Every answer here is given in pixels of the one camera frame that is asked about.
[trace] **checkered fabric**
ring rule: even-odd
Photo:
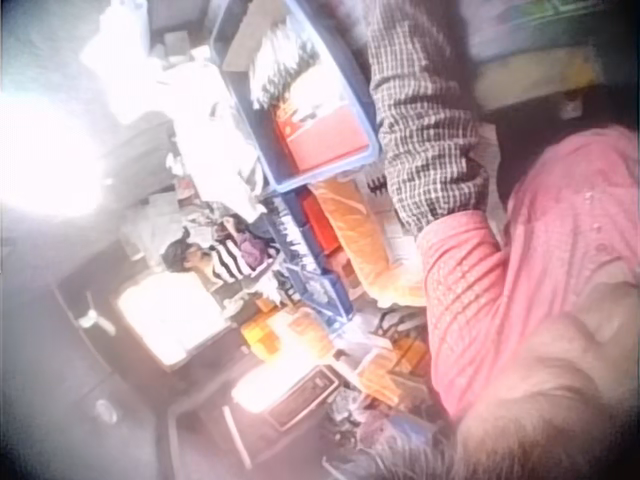
[[[371,94],[389,193],[414,234],[438,218],[484,210],[488,175],[468,154],[474,119],[455,80],[447,0],[367,2]]]

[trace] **blue plastic crate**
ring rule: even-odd
[[[296,192],[270,195],[262,201],[262,204],[272,216],[282,217],[289,215],[301,227],[309,223],[307,214],[302,208],[302,203],[298,200]]]
[[[319,182],[345,170],[371,163],[380,156],[380,144],[376,134],[375,107],[369,94],[368,84],[356,60],[335,30],[333,23],[324,17],[312,0],[282,0],[305,29],[324,62],[335,67],[344,86],[349,106],[367,137],[369,147],[357,154],[312,170],[298,172],[290,159],[288,148],[276,132],[271,113],[254,110],[249,91],[247,72],[227,72],[221,75],[236,101],[238,111],[247,123],[255,145],[260,153],[260,162],[272,187],[279,192],[288,192],[302,185]],[[233,0],[221,13],[221,20],[211,36],[214,61],[222,66],[234,36],[250,0]]]
[[[302,301],[330,319],[331,325],[327,325],[330,330],[333,323],[344,324],[353,316],[353,304],[338,275],[315,274],[287,263],[284,266]]]
[[[278,219],[267,214],[265,220],[289,263],[315,273],[322,273],[325,270],[326,256],[313,234],[311,225],[296,226],[295,231],[293,229],[287,231]]]

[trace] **yellow item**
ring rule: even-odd
[[[369,296],[383,308],[425,306],[421,270],[390,263],[382,233],[355,183],[329,179],[311,189]]]
[[[269,326],[269,319],[277,313],[258,314],[253,320],[240,327],[240,331],[256,357],[264,362],[271,360],[281,347],[280,338]]]

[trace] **orange container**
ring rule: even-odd
[[[298,196],[304,213],[307,214],[311,230],[318,240],[324,253],[331,253],[340,247],[340,241],[336,232],[329,223],[329,219],[322,210],[318,199],[309,191],[304,191]]]

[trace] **plastic bag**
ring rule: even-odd
[[[389,260],[384,237],[355,183],[311,186],[365,291],[380,307],[426,305],[422,269]]]
[[[262,39],[249,71],[249,85],[254,108],[268,108],[277,103],[291,83],[318,59],[309,39],[298,32],[294,17],[273,27]]]

